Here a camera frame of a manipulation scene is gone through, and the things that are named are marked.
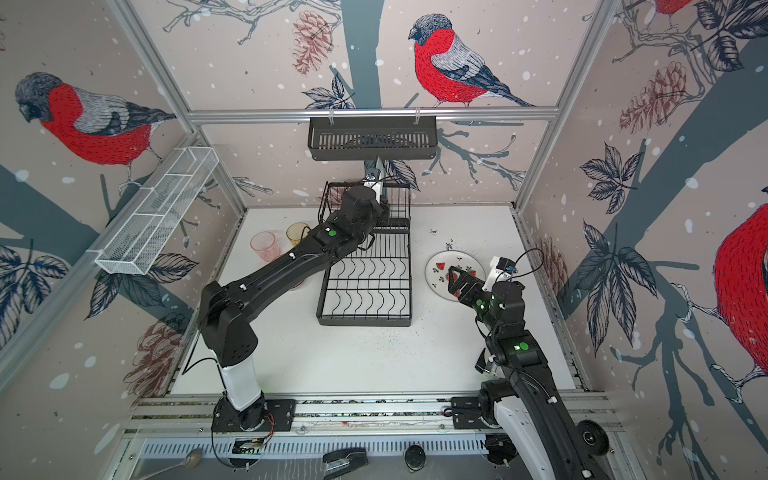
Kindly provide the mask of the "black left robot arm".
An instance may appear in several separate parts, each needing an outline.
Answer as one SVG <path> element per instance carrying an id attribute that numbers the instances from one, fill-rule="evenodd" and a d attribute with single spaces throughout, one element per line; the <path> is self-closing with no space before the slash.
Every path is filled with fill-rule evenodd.
<path id="1" fill-rule="evenodd" d="M 287 253 L 225 286 L 211 282 L 203 288 L 198 331 L 215 354 L 226 400 L 244 429 L 258 426 L 265 403 L 252 360 L 258 338 L 251 322 L 296 285 L 360 249 L 388 216 L 389 203 L 375 189 L 353 185 L 340 207 Z"/>

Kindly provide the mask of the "black wire dish rack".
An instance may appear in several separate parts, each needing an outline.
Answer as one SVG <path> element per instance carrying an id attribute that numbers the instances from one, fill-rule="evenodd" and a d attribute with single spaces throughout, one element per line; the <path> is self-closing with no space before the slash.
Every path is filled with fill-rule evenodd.
<path id="1" fill-rule="evenodd" d="M 323 326 L 411 325 L 411 189 L 395 181 L 380 188 L 388 212 L 373 236 L 324 273 L 316 309 Z"/>

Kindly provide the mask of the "white watermelon plate blue rim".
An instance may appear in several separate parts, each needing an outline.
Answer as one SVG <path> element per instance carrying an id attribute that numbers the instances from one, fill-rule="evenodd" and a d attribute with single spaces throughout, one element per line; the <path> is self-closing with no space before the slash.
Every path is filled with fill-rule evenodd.
<path id="1" fill-rule="evenodd" d="M 472 269 L 475 277 L 481 280 L 486 279 L 484 267 L 475 257 L 456 250 L 439 252 L 427 261 L 425 279 L 430 290 L 442 299 L 458 302 L 458 298 L 448 292 L 447 273 L 450 267 Z"/>

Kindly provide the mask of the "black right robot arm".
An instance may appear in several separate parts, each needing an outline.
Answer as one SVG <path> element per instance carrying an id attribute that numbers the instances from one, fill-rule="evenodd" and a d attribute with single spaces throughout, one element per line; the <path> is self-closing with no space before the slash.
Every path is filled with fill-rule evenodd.
<path id="1" fill-rule="evenodd" d="M 527 329 L 523 291 L 516 280 L 484 282 L 450 267 L 448 291 L 472 308 L 487 329 L 486 350 L 501 376 L 481 384 L 480 418 L 510 438 L 534 479 L 607 479 L 594 447 L 563 404 L 546 355 Z"/>

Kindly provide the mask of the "pink plastic cup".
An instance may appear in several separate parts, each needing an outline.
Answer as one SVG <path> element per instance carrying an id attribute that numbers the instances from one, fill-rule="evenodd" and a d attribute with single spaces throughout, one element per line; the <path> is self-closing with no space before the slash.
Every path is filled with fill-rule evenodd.
<path id="1" fill-rule="evenodd" d="M 250 247 L 265 263 L 271 263 L 281 256 L 277 237 L 271 231 L 255 234 L 250 240 Z"/>

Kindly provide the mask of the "mint green plate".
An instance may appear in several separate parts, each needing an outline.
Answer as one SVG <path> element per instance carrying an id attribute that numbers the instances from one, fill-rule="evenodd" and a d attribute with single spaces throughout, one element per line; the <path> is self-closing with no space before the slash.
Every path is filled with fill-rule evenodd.
<path id="1" fill-rule="evenodd" d="M 381 181 L 381 183 L 380 183 L 379 185 L 377 185 L 377 186 L 374 186 L 374 187 L 373 187 L 373 188 L 371 188 L 371 189 L 374 191 L 374 194 L 375 194 L 375 200 L 376 200 L 377 202 L 381 202 L 381 195 L 382 195 L 382 181 Z"/>

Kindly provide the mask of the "yellow plastic cup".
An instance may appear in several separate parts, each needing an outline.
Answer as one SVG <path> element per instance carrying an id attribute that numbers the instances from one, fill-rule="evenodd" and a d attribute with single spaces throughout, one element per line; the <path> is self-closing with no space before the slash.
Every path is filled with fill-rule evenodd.
<path id="1" fill-rule="evenodd" d="M 309 224 L 305 222 L 296 222 L 287 228 L 285 234 L 291 246 L 295 247 L 308 236 L 310 231 L 311 227 Z"/>

